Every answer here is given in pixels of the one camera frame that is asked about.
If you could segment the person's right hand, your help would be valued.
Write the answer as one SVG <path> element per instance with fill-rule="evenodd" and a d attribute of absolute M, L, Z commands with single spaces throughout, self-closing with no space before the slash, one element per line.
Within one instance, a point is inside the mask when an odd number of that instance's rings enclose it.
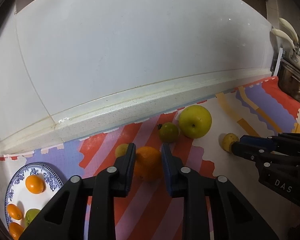
<path fill-rule="evenodd" d="M 288 218 L 288 225 L 291 229 L 296 228 L 300 224 L 300 207 L 294 203 L 290 204 L 290 213 Z"/>

